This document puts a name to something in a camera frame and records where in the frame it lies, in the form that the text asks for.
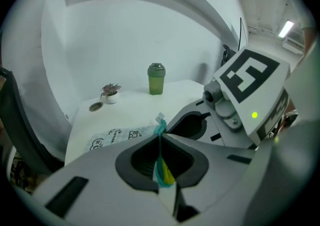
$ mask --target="patterned cloth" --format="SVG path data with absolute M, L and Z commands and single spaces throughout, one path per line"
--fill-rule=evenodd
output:
M 115 128 L 103 133 L 96 133 L 86 144 L 83 153 L 121 141 L 153 135 L 155 127 L 156 125 L 139 128 Z

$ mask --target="ceiling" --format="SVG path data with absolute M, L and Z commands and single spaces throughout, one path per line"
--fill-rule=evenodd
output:
M 278 34 L 286 21 L 290 20 L 294 22 L 294 27 L 287 37 L 304 43 L 291 0 L 241 0 L 241 3 L 250 33 L 265 34 L 279 39 Z

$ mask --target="shaker bottle cap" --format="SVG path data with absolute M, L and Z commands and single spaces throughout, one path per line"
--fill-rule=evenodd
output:
M 152 77 L 164 77 L 166 69 L 161 63 L 152 63 L 148 68 L 148 75 Z

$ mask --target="potted plant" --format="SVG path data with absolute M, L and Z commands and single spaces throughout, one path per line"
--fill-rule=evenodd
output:
M 101 89 L 103 90 L 103 92 L 101 93 L 100 98 L 102 98 L 102 96 L 105 96 L 108 103 L 117 103 L 120 97 L 118 92 L 120 88 L 121 86 L 119 86 L 118 84 L 108 84 Z

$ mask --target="air conditioner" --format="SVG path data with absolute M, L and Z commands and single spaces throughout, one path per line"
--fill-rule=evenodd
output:
M 285 49 L 295 53 L 295 54 L 303 54 L 305 52 L 305 46 L 301 43 L 298 43 L 297 41 L 285 37 L 285 39 L 282 41 L 282 47 Z

